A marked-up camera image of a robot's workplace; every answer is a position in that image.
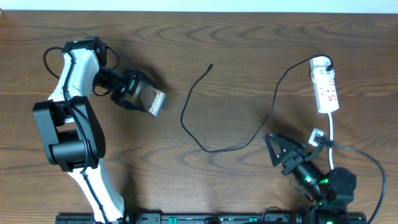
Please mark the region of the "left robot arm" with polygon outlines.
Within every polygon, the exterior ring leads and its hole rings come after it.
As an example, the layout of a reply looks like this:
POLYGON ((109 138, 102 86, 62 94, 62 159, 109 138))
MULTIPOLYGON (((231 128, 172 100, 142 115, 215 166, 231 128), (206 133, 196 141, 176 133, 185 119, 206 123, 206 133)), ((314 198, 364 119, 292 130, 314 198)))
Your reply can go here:
POLYGON ((90 95, 100 86, 118 106, 153 117, 167 95, 139 70, 108 67, 109 49, 99 37, 67 42, 57 86, 32 110, 47 160, 77 182, 93 209, 89 215, 57 215, 56 223, 132 223, 104 163, 105 136, 90 95))

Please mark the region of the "Galaxy smartphone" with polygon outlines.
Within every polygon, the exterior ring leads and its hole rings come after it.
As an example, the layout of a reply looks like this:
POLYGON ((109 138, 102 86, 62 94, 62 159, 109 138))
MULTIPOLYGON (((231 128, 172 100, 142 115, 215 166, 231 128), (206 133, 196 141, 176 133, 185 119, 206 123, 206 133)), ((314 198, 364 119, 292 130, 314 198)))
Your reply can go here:
POLYGON ((166 97, 167 94, 165 92, 156 89, 144 81, 139 81, 129 99, 153 117, 158 117, 166 97))

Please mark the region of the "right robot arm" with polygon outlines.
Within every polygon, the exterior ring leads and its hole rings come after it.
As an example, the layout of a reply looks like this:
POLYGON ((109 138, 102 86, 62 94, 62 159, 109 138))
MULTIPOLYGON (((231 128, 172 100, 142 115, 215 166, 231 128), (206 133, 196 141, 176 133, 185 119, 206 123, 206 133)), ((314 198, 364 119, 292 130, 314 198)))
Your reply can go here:
POLYGON ((324 174, 312 162, 324 147, 334 145, 332 140, 322 134, 313 134, 310 144, 315 150, 312 152, 306 152, 303 144, 283 134, 266 134, 264 141, 272 165, 280 164, 282 174, 292 174, 313 202, 295 218, 301 218, 302 223, 350 223, 353 220, 348 215, 347 206, 354 199, 356 176, 345 168, 324 174))

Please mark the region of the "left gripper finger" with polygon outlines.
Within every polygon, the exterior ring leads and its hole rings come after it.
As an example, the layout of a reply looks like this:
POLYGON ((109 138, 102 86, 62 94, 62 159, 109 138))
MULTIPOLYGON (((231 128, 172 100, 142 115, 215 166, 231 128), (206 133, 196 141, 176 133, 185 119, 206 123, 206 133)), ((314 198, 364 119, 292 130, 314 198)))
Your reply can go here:
POLYGON ((138 84, 145 83, 146 85, 157 87, 155 81, 144 72, 139 70, 134 70, 132 74, 132 87, 136 88, 138 84))
POLYGON ((147 110, 143 107, 141 103, 138 103, 137 101, 131 100, 128 97, 123 98, 120 102, 119 105, 126 109, 126 110, 137 110, 141 112, 147 112, 147 110))

